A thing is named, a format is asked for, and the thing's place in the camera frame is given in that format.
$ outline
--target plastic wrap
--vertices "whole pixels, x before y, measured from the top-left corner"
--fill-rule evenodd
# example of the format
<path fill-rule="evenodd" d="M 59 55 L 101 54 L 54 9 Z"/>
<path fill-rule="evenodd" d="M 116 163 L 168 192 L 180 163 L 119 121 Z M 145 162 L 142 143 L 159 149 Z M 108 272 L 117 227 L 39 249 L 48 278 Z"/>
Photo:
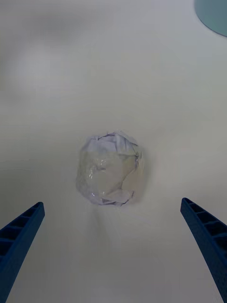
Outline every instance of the plastic wrap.
<path fill-rule="evenodd" d="M 121 131 L 93 136 L 80 151 L 77 189 L 93 204 L 123 205 L 135 195 L 142 171 L 133 138 Z"/>

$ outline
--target crumpled paper ball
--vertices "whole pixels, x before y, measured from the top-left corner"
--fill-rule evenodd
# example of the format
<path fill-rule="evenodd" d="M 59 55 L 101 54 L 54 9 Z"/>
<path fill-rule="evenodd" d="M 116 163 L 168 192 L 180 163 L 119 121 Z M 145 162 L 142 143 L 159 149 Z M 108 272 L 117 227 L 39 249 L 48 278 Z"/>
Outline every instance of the crumpled paper ball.
<path fill-rule="evenodd" d="M 77 189 L 93 204 L 122 206 L 135 195 L 142 172 L 135 139 L 122 131 L 93 136 L 80 151 Z"/>

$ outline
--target blue object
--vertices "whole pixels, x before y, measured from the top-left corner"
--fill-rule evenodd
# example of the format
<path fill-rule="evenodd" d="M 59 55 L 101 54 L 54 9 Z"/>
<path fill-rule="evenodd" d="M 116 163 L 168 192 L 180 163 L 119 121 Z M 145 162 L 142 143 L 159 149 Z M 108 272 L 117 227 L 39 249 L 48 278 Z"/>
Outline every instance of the blue object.
<path fill-rule="evenodd" d="M 38 202 L 0 230 L 0 303 L 5 303 L 45 216 Z"/>
<path fill-rule="evenodd" d="M 201 250 L 224 303 L 227 303 L 227 226 L 187 198 L 182 199 L 181 213 Z"/>
<path fill-rule="evenodd" d="M 195 0 L 195 12 L 209 29 L 227 36 L 227 1 Z"/>

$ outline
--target crumpled paper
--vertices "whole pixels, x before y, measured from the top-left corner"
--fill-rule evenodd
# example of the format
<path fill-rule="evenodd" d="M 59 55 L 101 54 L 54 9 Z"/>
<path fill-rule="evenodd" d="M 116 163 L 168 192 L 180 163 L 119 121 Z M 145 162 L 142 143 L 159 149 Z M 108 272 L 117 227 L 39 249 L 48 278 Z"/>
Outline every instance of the crumpled paper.
<path fill-rule="evenodd" d="M 122 206 L 133 198 L 142 171 L 135 139 L 122 131 L 93 136 L 80 151 L 77 189 L 93 204 Z"/>

